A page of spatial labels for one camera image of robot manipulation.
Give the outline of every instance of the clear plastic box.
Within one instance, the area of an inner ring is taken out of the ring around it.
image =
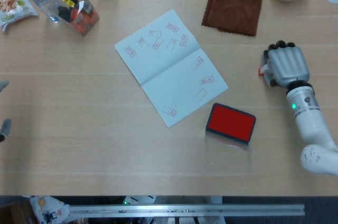
[[[85,36],[99,20],[99,15],[89,0],[52,0],[48,13],[57,16]]]

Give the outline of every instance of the gray object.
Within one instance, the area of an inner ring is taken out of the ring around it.
[[[304,216],[303,204],[127,204],[71,206],[70,218]]]
[[[296,46],[269,50],[268,58],[263,55],[263,65],[261,73],[269,85],[275,80],[281,87],[288,88],[292,82],[308,82],[310,79],[302,50]]]
[[[0,81],[0,92],[8,86],[10,82],[8,80]],[[4,120],[0,128],[0,142],[4,141],[9,135],[12,127],[12,121],[10,119]]]

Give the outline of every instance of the metal rail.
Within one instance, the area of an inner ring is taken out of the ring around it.
[[[71,206],[71,218],[304,216],[303,204],[123,204]]]

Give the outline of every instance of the red ink pad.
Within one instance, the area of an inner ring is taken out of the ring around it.
[[[205,130],[248,144],[255,122],[256,117],[249,113],[216,103]]]

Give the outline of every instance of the notebook page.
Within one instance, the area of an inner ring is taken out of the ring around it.
[[[142,85],[168,127],[223,93],[228,85],[202,49]]]
[[[141,85],[199,47],[173,9],[115,45]]]

